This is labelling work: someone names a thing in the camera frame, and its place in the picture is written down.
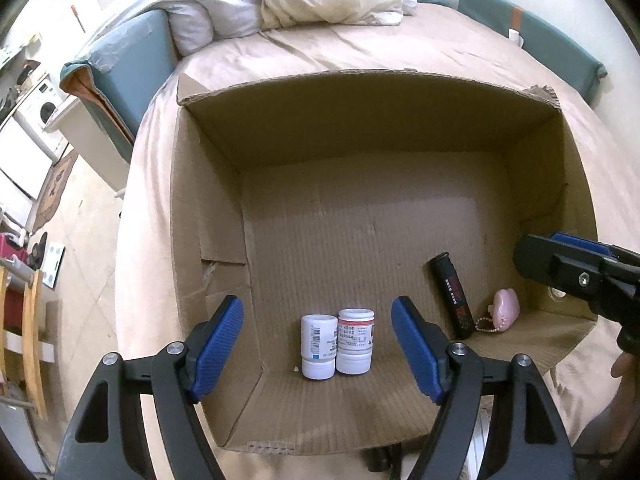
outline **white pill bottle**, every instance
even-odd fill
[[[345,308],[338,314],[338,355],[335,367],[358,375],[371,368],[375,314],[366,308]]]
[[[325,314],[303,316],[301,336],[302,374],[315,380],[332,377],[337,351],[337,317]]]

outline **tiled floor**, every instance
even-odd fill
[[[34,420],[41,446],[55,463],[62,436],[101,357],[117,349],[114,312],[115,251],[122,200],[78,158],[54,217],[44,231],[49,242],[66,246],[55,288],[47,304],[46,340],[56,363],[44,365],[49,420]]]

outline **brown rug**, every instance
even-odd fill
[[[40,200],[40,204],[38,204],[38,212],[36,213],[33,232],[36,232],[51,220],[58,210],[62,192],[65,190],[66,181],[69,179],[76,160],[78,160],[78,152],[73,150],[67,156],[60,159],[53,168],[53,173],[45,183],[42,200]]]

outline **corrugated cardboard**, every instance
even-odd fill
[[[561,315],[511,262],[524,232],[595,237],[574,138],[548,89],[372,70],[219,92],[184,76],[178,95],[171,230],[183,328],[225,294],[245,308],[204,400],[220,446],[327,454],[426,434],[436,407],[415,386],[390,307],[407,294],[452,336],[425,267],[441,251],[475,317],[499,288],[520,298],[507,332],[468,340],[480,354],[525,352],[544,372],[592,328],[586,304],[565,301]],[[306,380],[300,317],[353,306],[376,313],[372,369]]]

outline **lighter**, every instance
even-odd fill
[[[460,279],[456,273],[456,268],[449,259],[449,253],[438,254],[438,256],[429,260],[429,264],[453,323],[456,338],[468,338],[476,327],[466,302]]]

